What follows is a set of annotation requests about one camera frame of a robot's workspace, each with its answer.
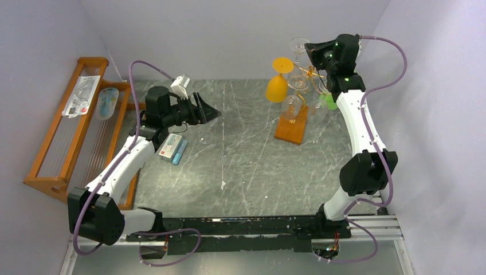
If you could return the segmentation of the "wooden tiered shelf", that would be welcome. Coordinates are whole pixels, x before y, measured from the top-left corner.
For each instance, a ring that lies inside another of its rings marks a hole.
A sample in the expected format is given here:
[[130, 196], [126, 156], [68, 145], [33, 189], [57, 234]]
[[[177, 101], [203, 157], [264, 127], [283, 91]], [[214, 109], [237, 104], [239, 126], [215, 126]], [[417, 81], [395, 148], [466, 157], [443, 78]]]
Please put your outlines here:
[[135, 115], [129, 84], [101, 79], [97, 85], [96, 96], [103, 88], [117, 88], [120, 92], [114, 114], [108, 120], [95, 117], [96, 99], [85, 115], [74, 118], [62, 115], [78, 78], [103, 77], [108, 65], [109, 61], [104, 57], [80, 57], [77, 60], [39, 152], [23, 180], [25, 185], [66, 202], [72, 188], [85, 187], [115, 157], [125, 141], [121, 135], [124, 119]]

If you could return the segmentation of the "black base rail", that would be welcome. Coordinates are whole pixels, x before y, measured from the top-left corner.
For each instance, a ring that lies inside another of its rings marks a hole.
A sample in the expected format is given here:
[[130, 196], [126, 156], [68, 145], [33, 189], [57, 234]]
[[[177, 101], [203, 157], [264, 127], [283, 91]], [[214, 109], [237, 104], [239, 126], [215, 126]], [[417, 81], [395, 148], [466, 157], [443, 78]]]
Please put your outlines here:
[[330, 221], [324, 213], [308, 215], [164, 218], [165, 236], [127, 235], [128, 242], [148, 245], [167, 241], [169, 255], [207, 252], [291, 250], [311, 252], [312, 241], [351, 238], [347, 221]]

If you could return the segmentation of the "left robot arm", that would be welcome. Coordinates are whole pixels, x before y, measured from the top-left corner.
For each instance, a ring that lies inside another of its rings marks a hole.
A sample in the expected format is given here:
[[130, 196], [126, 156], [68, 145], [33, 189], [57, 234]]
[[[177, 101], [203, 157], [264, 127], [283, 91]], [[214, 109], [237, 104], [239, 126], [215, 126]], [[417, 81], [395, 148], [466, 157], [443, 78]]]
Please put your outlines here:
[[163, 86], [150, 88], [144, 103], [137, 125], [114, 159], [84, 188], [69, 192], [73, 243], [83, 237], [99, 245], [113, 245], [127, 234], [143, 234], [150, 241], [159, 239], [166, 230], [163, 214], [146, 207], [120, 210], [118, 203], [124, 190], [162, 147], [171, 127], [206, 124], [222, 115], [197, 92], [184, 99]]

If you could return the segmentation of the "small white blue box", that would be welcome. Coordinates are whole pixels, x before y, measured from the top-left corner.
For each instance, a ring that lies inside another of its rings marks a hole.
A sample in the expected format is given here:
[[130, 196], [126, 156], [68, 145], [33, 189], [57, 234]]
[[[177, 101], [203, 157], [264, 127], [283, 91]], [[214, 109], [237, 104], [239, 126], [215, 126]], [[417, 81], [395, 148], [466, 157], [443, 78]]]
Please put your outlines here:
[[158, 155], [166, 160], [171, 162], [182, 142], [182, 135], [176, 133], [170, 133], [166, 140], [161, 145]]

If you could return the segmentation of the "blue marker pen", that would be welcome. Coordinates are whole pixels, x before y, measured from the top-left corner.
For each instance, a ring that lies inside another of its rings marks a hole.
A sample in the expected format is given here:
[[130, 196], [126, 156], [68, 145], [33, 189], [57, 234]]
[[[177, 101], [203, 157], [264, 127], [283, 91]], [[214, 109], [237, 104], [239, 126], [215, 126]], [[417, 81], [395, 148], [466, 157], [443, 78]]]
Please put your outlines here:
[[173, 165], [177, 166], [179, 164], [179, 162], [181, 161], [182, 156], [183, 156], [183, 154], [185, 152], [185, 149], [186, 149], [187, 145], [188, 145], [188, 140], [183, 139], [181, 141], [181, 143], [180, 143], [180, 145], [179, 145], [179, 147], [178, 147], [178, 149], [177, 149], [177, 151], [176, 151], [176, 153], [175, 153], [172, 161], [171, 161], [171, 163]]

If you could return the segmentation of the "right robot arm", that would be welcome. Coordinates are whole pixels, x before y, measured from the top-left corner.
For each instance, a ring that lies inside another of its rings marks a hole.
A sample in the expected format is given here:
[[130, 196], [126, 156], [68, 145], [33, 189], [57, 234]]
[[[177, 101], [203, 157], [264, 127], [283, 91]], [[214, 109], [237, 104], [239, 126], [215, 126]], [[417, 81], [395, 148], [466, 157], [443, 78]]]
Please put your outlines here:
[[376, 37], [340, 34], [328, 42], [304, 45], [312, 66], [327, 74], [327, 90], [344, 118], [352, 148], [352, 158], [339, 173], [340, 187], [322, 205], [324, 216], [315, 222], [317, 234], [324, 238], [336, 232], [336, 221], [345, 220], [357, 203], [374, 204], [368, 196], [391, 186], [398, 163], [397, 153], [386, 148], [371, 117], [367, 98], [372, 91], [355, 70], [363, 40]]

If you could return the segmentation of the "clear wine glass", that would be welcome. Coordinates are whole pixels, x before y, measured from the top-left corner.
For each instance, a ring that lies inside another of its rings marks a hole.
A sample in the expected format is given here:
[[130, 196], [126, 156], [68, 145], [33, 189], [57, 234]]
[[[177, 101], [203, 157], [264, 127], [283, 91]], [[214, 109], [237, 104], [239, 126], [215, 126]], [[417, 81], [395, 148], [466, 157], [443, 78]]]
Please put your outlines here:
[[293, 93], [287, 96], [281, 105], [281, 117], [290, 123], [295, 123], [297, 115], [306, 106], [305, 98], [300, 92], [309, 87], [309, 81], [305, 76], [291, 76], [287, 79], [288, 86]]
[[202, 135], [198, 137], [198, 141], [201, 144], [208, 145], [213, 142], [213, 137], [211, 135]]
[[330, 95], [330, 92], [327, 89], [326, 82], [322, 78], [313, 78], [312, 84], [318, 96], [308, 104], [307, 122], [319, 124], [327, 117], [329, 107], [326, 102], [326, 97]]

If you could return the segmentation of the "white packaged item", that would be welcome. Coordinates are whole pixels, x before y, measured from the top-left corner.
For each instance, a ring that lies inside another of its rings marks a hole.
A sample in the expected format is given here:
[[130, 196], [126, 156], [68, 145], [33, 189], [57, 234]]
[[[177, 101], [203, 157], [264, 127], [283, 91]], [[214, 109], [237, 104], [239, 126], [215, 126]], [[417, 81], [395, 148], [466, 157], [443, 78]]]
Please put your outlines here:
[[100, 79], [99, 75], [79, 76], [61, 114], [69, 118], [86, 115]]

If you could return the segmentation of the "light blue packaged item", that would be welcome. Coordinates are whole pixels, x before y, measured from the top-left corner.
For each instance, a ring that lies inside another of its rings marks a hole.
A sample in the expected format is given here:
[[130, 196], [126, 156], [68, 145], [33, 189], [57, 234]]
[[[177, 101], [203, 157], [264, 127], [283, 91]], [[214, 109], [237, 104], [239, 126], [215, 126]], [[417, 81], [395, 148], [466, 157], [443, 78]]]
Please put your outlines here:
[[95, 118], [98, 120], [108, 120], [114, 114], [119, 97], [119, 90], [114, 87], [104, 88], [100, 91]]

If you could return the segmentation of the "green plastic wine glass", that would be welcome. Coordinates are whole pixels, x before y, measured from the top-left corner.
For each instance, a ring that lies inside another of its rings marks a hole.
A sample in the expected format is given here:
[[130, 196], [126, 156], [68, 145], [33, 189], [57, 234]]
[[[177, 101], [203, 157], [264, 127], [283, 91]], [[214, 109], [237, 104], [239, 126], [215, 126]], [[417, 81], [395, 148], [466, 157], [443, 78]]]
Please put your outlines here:
[[320, 95], [320, 99], [323, 100], [329, 110], [336, 110], [338, 109], [337, 103], [334, 102], [332, 94], [322, 94]]

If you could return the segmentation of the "yellow plastic wine glass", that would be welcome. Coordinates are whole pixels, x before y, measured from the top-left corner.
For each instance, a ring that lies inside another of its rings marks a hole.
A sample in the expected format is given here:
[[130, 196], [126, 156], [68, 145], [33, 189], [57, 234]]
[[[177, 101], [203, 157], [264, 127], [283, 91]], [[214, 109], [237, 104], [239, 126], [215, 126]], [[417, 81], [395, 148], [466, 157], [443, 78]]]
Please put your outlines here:
[[270, 79], [265, 96], [272, 103], [281, 103], [286, 98], [288, 90], [284, 75], [293, 71], [293, 62], [286, 57], [279, 57], [272, 62], [272, 68], [276, 75]]

